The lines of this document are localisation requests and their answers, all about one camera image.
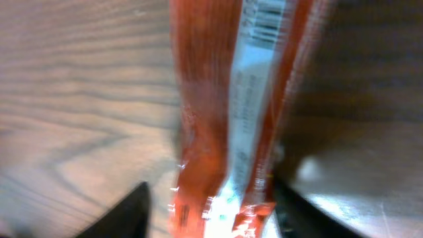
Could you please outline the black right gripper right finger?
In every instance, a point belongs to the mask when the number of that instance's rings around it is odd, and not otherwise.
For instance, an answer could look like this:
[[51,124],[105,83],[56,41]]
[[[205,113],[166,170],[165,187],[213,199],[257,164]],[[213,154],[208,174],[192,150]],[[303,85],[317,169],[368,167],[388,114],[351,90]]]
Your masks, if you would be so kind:
[[276,218],[282,237],[286,238],[362,238],[335,219],[327,216],[290,188],[282,179],[273,181]]

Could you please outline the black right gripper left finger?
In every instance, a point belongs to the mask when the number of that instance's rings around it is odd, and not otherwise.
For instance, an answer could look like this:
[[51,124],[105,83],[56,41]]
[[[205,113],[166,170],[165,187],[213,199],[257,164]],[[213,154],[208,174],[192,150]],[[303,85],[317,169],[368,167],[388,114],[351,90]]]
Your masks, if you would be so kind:
[[142,182],[76,238],[147,238],[150,217],[151,192]]

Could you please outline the red Top snack packet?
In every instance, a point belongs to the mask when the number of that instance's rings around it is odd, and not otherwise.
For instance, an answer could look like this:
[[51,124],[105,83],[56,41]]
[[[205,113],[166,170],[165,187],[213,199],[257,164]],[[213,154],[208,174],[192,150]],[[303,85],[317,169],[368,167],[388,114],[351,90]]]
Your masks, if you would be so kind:
[[272,174],[286,97],[332,3],[171,1],[181,99],[174,237],[279,237]]

